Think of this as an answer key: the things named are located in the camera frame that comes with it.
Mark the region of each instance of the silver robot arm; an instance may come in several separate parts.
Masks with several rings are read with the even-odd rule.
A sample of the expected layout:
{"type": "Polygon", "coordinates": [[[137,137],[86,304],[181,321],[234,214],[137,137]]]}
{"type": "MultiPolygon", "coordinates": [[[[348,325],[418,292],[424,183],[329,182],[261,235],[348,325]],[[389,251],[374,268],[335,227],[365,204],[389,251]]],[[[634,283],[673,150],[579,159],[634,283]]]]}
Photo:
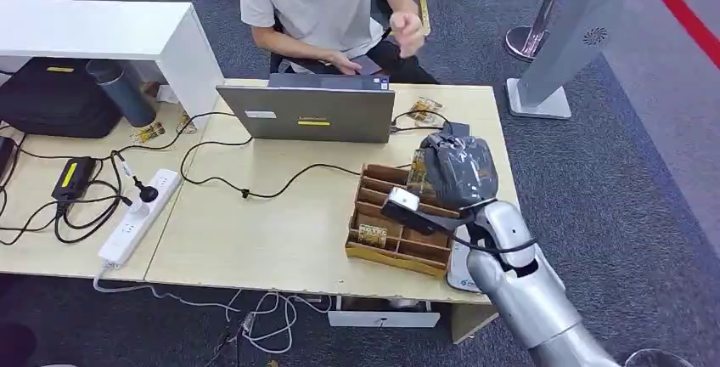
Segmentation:
{"type": "MultiPolygon", "coordinates": [[[[497,248],[531,238],[518,209],[504,201],[482,207],[475,222],[483,224],[497,248]]],[[[582,325],[537,244],[502,254],[470,250],[468,270],[538,367],[618,367],[582,325]]]]}
{"type": "Polygon", "coordinates": [[[452,129],[431,134],[420,151],[436,198],[456,207],[461,218],[420,212],[419,197],[399,188],[390,192],[383,215],[424,234],[454,237],[457,227],[466,225],[467,265],[475,285],[538,367],[619,367],[582,325],[520,211],[496,200],[498,175],[487,143],[456,135],[452,129]]]}

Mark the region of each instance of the phone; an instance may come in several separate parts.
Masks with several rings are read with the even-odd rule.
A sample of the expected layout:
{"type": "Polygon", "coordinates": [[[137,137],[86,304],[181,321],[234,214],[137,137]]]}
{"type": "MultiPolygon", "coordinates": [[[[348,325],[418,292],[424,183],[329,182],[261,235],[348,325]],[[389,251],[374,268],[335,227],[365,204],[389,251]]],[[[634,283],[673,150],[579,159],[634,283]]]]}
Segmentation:
{"type": "Polygon", "coordinates": [[[362,67],[360,71],[361,76],[372,76],[374,73],[382,71],[379,65],[375,64],[367,55],[361,55],[351,59],[353,63],[358,63],[362,67]]]}

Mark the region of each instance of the wooden organizer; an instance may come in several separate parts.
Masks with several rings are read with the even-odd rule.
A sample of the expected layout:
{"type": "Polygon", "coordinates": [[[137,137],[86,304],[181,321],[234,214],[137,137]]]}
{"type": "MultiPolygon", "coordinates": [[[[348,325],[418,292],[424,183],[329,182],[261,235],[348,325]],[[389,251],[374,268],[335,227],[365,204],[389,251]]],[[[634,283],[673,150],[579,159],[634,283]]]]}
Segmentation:
{"type": "MultiPolygon", "coordinates": [[[[408,170],[381,165],[365,165],[355,195],[355,211],[345,250],[349,257],[360,257],[393,267],[443,277],[450,262],[450,239],[444,234],[424,235],[380,214],[393,187],[407,188],[408,170]],[[368,240],[365,226],[384,229],[386,234],[368,240]]],[[[433,197],[421,196],[422,212],[457,218],[459,214],[438,206],[433,197]]]]}

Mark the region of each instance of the power outlet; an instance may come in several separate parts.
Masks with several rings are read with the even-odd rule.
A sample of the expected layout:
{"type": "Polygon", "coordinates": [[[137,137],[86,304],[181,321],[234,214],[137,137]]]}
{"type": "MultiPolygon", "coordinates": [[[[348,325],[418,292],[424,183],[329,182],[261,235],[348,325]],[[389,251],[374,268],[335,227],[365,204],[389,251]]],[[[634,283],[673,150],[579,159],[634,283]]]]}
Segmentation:
{"type": "Polygon", "coordinates": [[[115,231],[100,248],[100,257],[108,263],[113,263],[116,267],[124,264],[135,251],[155,219],[167,205],[172,194],[177,190],[177,186],[180,185],[180,176],[172,170],[160,169],[148,185],[158,190],[158,197],[150,203],[134,201],[132,206],[128,207],[125,217],[115,227],[115,231]]]}

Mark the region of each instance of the white shelf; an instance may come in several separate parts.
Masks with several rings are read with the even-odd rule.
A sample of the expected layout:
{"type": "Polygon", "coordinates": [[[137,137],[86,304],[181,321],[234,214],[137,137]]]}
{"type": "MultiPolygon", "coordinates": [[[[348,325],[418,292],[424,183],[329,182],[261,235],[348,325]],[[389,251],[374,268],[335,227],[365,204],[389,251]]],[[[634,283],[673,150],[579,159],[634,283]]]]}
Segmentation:
{"type": "Polygon", "coordinates": [[[0,56],[151,60],[190,115],[224,81],[192,3],[0,0],[0,15],[0,56]]]}

